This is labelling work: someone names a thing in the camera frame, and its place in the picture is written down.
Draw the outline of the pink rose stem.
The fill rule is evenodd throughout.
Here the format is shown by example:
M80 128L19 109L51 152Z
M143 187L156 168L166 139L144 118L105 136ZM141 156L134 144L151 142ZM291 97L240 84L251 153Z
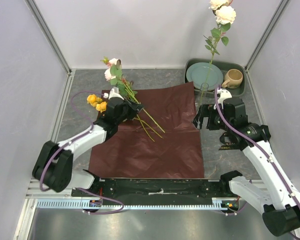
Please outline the pink rose stem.
M127 78L123 75L122 61L119 58L109 59L108 57L104 56L101 62L103 62L108 67L104 72L104 77L111 84L111 86L117 87L119 94L125 99L130 100L133 103L140 104L141 102L136 97L138 92L132 89L133 81L128 81ZM155 123L155 125L163 133L165 133L164 129L155 121L155 119L145 109L143 109L143 111ZM145 133L149 133L145 127L145 125L147 125L148 128L150 128L155 134L157 134L160 138L163 138L156 130L154 130L153 127L142 120L138 114L133 119L136 119L140 122Z

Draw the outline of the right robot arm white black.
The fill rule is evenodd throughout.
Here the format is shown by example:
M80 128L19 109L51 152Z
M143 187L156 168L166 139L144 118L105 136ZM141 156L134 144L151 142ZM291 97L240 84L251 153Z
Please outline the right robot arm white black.
M249 182L241 173L231 171L220 178L219 191L225 197L242 197L262 216L267 229L276 237L286 233L300 240L300 191L280 167L270 145L266 125L252 123L240 98L218 99L214 104L202 104L193 124L206 129L223 130L219 138L226 150L240 150L261 177L267 192Z

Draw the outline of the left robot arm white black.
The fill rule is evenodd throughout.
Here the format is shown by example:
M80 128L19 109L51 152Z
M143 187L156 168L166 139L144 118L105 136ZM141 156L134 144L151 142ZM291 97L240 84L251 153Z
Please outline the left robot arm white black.
M87 170L73 170L74 160L109 140L122 122L133 119L142 109L142 104L113 97L108 100L106 111L87 130L67 140L44 143L32 171L32 176L39 180L40 190L59 193L66 188L82 188L89 197L96 196L100 191L96 176Z

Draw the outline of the flower bouquet red paper wrap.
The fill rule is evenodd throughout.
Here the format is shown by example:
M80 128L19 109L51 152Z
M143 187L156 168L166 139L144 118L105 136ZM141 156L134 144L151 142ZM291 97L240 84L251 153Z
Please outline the flower bouquet red paper wrap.
M201 136L192 123L193 83L138 90L136 98L165 133L144 111L140 118L162 138L150 131L153 142L137 120L123 122L113 137L92 148L89 171L101 178L203 178Z

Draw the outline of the black ribbon gold lettering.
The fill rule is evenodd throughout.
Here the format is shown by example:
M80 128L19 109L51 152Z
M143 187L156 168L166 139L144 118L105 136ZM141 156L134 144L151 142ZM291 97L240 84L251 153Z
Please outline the black ribbon gold lettering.
M219 150L225 151L225 150L239 150L242 151L242 140L239 135L233 133L233 132L224 132L220 138L219 141L222 143Z

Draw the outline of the white rose stem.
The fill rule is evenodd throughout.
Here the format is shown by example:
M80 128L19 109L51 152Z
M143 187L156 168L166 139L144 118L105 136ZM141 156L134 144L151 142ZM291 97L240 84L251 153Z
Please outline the white rose stem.
M232 7L232 0L210 0L209 9L215 17L216 27L210 30L210 36L205 37L205 48L211 53L211 59L208 65L208 72L205 77L204 85L208 82L210 71L215 55L220 55L217 50L218 43L221 41L224 46L229 43L226 33L230 30L234 23L237 13Z

